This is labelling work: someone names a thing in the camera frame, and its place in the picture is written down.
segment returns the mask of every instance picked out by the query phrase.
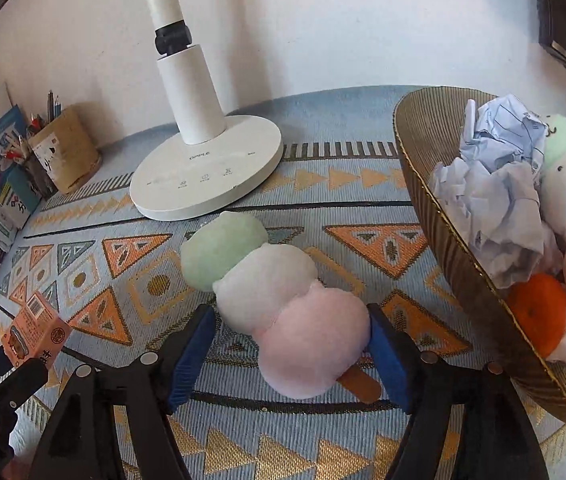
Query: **screw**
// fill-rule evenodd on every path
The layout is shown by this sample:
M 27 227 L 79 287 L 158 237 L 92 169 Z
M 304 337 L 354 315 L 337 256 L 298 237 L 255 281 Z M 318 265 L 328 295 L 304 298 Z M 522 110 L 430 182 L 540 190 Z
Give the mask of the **screw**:
M 146 352 L 141 355 L 141 363 L 144 365 L 153 365 L 159 360 L 159 356 L 155 352 Z
M 90 365 L 80 365 L 76 368 L 76 375 L 79 377 L 87 377 L 92 373 L 92 367 Z
M 428 365 L 433 365 L 438 360 L 439 360 L 439 356 L 436 355 L 434 352 L 431 352 L 429 350 L 426 350 L 425 352 L 421 352 L 421 361 L 427 363 Z
M 487 369 L 490 370 L 490 373 L 494 375 L 501 375 L 503 373 L 503 367 L 498 363 L 488 363 Z

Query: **brown basket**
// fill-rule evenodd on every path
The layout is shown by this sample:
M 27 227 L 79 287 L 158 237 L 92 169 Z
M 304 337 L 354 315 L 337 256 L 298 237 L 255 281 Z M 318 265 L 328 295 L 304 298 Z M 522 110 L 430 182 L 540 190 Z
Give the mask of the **brown basket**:
M 394 111 L 394 132 L 407 188 L 439 266 L 473 328 L 528 394 L 566 422 L 566 370 L 535 351 L 470 249 L 442 211 L 427 182 L 438 162 L 458 155 L 468 99 L 478 106 L 495 96 L 466 88 L 424 88 L 407 94 Z

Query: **wall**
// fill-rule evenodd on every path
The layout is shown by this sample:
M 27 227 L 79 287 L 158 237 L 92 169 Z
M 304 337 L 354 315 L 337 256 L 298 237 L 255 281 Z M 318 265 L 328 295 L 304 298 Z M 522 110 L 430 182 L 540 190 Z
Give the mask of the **wall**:
M 511 91 L 566 114 L 566 70 L 537 41 L 536 0 L 181 0 L 226 112 L 375 84 Z M 100 144 L 173 121 L 144 0 L 10 0 L 0 80 L 27 111 L 52 88 Z

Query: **green plush ball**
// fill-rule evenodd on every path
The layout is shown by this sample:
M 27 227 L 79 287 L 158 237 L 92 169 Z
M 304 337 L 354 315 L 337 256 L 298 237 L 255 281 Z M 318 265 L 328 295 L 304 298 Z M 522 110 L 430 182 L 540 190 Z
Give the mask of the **green plush ball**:
M 197 290 L 212 284 L 268 241 L 263 224 L 251 215 L 225 211 L 181 245 L 181 272 Z
M 566 117 L 559 114 L 547 116 L 546 150 L 544 164 L 553 164 L 566 152 Z

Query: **orange ball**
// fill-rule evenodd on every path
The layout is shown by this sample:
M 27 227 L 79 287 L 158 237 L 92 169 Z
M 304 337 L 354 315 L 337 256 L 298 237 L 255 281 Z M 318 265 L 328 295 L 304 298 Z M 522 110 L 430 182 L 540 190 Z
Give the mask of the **orange ball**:
M 541 357 L 548 357 L 566 333 L 566 291 L 548 274 L 534 274 L 510 288 L 508 306 Z

